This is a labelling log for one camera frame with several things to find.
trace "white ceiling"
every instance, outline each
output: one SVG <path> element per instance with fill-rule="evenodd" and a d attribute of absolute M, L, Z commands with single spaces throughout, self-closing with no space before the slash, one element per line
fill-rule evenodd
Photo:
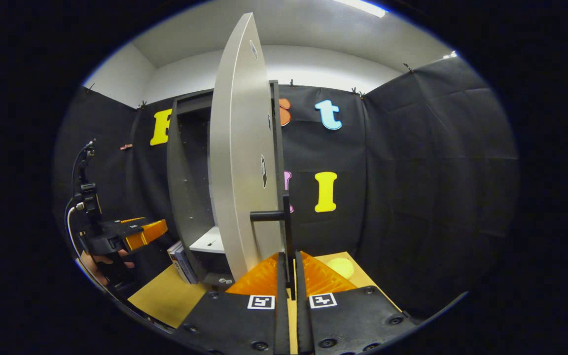
<path fill-rule="evenodd" d="M 133 40 L 156 67 L 225 47 L 239 18 L 253 12 L 262 45 L 335 50 L 400 72 L 450 54 L 444 43 L 392 12 L 377 18 L 333 0 L 212 0 Z"/>

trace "black clip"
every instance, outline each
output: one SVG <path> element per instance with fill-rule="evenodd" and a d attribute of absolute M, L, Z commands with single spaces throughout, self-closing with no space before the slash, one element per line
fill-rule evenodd
<path fill-rule="evenodd" d="M 146 108 L 146 103 L 148 103 L 148 101 L 142 101 L 141 104 L 137 105 L 137 108 L 135 109 L 138 110 L 138 108 L 141 108 L 142 110 L 144 110 L 144 108 Z"/>
<path fill-rule="evenodd" d="M 415 73 L 411 67 L 407 63 L 403 63 L 405 67 L 411 72 L 411 74 Z"/>
<path fill-rule="evenodd" d="M 354 94 L 354 95 L 358 95 L 358 97 L 360 97 L 360 98 L 361 98 L 361 100 L 363 99 L 363 96 L 365 96 L 365 94 L 363 94 L 363 93 L 362 93 L 362 92 L 360 92 L 360 91 L 359 91 L 359 92 L 356 92 L 356 87 L 354 87 L 354 88 L 351 88 L 351 89 L 352 89 L 352 94 Z"/>

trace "light blue letter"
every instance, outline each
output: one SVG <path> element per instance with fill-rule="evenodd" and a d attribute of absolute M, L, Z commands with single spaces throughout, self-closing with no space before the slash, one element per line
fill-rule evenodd
<path fill-rule="evenodd" d="M 321 122 L 329 130 L 338 130 L 341 128 L 341 122 L 334 119 L 334 113 L 339 112 L 338 106 L 333 106 L 332 101 L 324 100 L 315 105 L 321 113 Z"/>

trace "table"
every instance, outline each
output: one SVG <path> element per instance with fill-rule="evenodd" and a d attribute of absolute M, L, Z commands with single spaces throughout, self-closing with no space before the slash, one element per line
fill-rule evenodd
<path fill-rule="evenodd" d="M 351 283 L 356 287 L 370 285 L 378 287 L 346 251 L 316 256 L 316 258 L 323 263 L 328 263 L 330 260 L 336 258 L 349 259 L 354 265 L 354 274 L 349 278 Z M 185 319 L 192 308 L 196 306 L 203 294 L 210 290 L 210 286 L 205 284 L 188 285 L 184 283 L 178 275 L 175 266 L 170 265 L 164 272 L 160 273 L 144 287 L 135 292 L 133 296 L 129 297 L 129 301 L 133 303 L 135 307 L 148 313 L 152 317 L 159 319 L 173 328 L 178 328 L 183 319 Z M 288 329 L 290 334 L 291 354 L 296 354 L 297 303 L 291 301 L 290 297 L 288 299 Z"/>

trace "black curtain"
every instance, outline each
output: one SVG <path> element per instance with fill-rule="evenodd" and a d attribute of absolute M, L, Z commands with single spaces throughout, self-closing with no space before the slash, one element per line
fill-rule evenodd
<path fill-rule="evenodd" d="M 167 249 L 178 241 L 168 190 L 165 144 L 150 145 L 155 128 L 154 114 L 172 108 L 165 99 L 137 110 L 131 131 L 133 148 L 126 153 L 126 186 L 120 201 L 132 215 L 165 219 L 168 232 L 135 254 L 138 281 L 145 285 L 172 264 Z"/>
<path fill-rule="evenodd" d="M 365 95 L 367 190 L 356 260 L 428 317 L 495 261 L 516 204 L 518 155 L 496 95 L 459 58 Z"/>
<path fill-rule="evenodd" d="M 330 88 L 280 85 L 280 98 L 290 102 L 291 120 L 282 127 L 284 170 L 291 172 L 288 189 L 293 246 L 311 255 L 347 251 L 354 255 L 365 203 L 365 132 L 361 99 Z M 330 100 L 339 112 L 338 130 L 329 130 L 315 105 Z M 336 173 L 331 212 L 316 212 L 319 183 L 315 174 Z"/>

